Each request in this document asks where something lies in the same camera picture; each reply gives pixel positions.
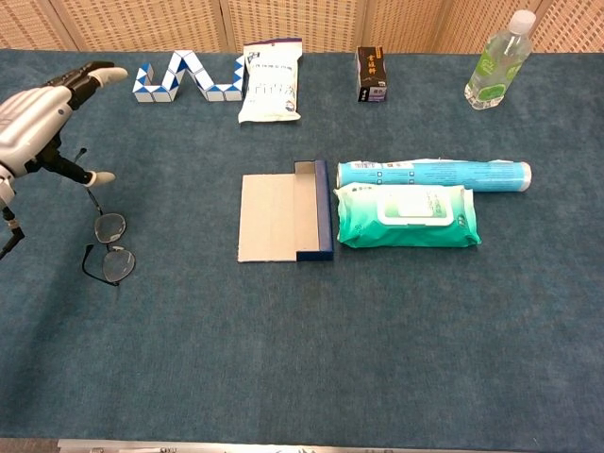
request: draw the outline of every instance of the lattice wall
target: lattice wall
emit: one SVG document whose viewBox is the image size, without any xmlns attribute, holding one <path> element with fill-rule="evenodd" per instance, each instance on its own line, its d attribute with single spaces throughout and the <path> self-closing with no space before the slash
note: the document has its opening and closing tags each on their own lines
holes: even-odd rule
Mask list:
<svg viewBox="0 0 604 453">
<path fill-rule="evenodd" d="M 536 10 L 539 0 L 452 0 L 435 52 L 476 54 L 489 36 L 505 28 L 517 9 Z"/>
<path fill-rule="evenodd" d="M 0 1 L 0 46 L 12 49 L 73 48 L 60 36 L 49 15 L 38 1 Z"/>
<path fill-rule="evenodd" d="M 300 37 L 305 52 L 478 53 L 528 8 L 536 52 L 604 52 L 604 0 L 0 0 L 0 47 L 240 52 Z"/>
<path fill-rule="evenodd" d="M 302 38 L 305 52 L 350 52 L 361 43 L 364 0 L 222 0 L 231 48 Z"/>
<path fill-rule="evenodd" d="M 83 50 L 227 47 L 218 0 L 52 0 Z"/>
<path fill-rule="evenodd" d="M 604 0 L 554 0 L 532 38 L 536 52 L 604 52 Z"/>
<path fill-rule="evenodd" d="M 370 0 L 363 44 L 381 44 L 385 52 L 429 52 L 444 7 L 443 0 Z"/>
</svg>

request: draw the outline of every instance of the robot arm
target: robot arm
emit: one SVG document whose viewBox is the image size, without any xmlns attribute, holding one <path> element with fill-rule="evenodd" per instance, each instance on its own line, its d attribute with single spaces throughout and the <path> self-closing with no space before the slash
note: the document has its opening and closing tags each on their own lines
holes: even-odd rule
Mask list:
<svg viewBox="0 0 604 453">
<path fill-rule="evenodd" d="M 15 178 L 41 168 L 86 186 L 115 178 L 107 172 L 85 171 L 62 157 L 59 133 L 72 113 L 97 89 L 126 77 L 126 69 L 114 67 L 110 61 L 92 61 L 41 87 L 18 92 L 0 105 L 0 210 L 13 233 L 0 251 L 0 259 L 23 238 L 14 214 L 8 208 L 15 195 L 12 189 Z"/>
</svg>

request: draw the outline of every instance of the cardboard box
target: cardboard box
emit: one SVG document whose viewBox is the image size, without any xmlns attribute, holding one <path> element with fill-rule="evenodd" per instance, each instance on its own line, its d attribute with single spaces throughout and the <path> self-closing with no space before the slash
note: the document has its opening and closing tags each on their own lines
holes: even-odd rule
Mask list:
<svg viewBox="0 0 604 453">
<path fill-rule="evenodd" d="M 386 64 L 379 47 L 357 47 L 359 102 L 386 100 Z"/>
<path fill-rule="evenodd" d="M 244 175 L 238 261 L 333 260 L 327 164 L 287 175 Z"/>
</svg>

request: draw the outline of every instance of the blue cylinder package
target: blue cylinder package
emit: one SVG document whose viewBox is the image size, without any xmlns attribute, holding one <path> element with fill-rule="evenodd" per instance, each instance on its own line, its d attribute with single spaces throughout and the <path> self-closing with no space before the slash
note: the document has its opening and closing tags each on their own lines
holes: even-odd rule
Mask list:
<svg viewBox="0 0 604 453">
<path fill-rule="evenodd" d="M 523 192 L 529 188 L 530 180 L 530 165 L 526 162 L 418 159 L 387 163 L 339 163 L 336 184 L 338 188 L 352 182 L 462 185 L 475 192 Z"/>
</svg>

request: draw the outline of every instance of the table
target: table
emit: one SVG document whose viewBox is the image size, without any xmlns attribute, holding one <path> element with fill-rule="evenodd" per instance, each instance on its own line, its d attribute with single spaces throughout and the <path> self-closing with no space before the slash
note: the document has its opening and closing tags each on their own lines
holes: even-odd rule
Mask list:
<svg viewBox="0 0 604 453">
<path fill-rule="evenodd" d="M 228 83 L 237 56 L 197 55 Z M 387 55 L 377 105 L 356 101 L 353 54 L 306 54 L 301 120 L 241 126 L 240 103 L 208 103 L 188 78 L 174 103 L 139 105 L 137 68 L 161 77 L 170 56 L 0 52 L 2 99 L 90 59 L 128 69 L 61 150 L 86 146 L 82 165 L 117 175 L 94 193 L 137 257 L 118 289 L 84 276 L 83 189 L 17 180 L 27 237 L 0 263 L 0 436 L 601 449 L 603 55 L 533 55 L 499 107 L 474 111 L 477 56 Z M 532 167 L 525 193 L 476 194 L 480 246 L 237 262 L 243 174 L 326 159 L 333 184 L 339 161 L 438 157 Z"/>
</svg>

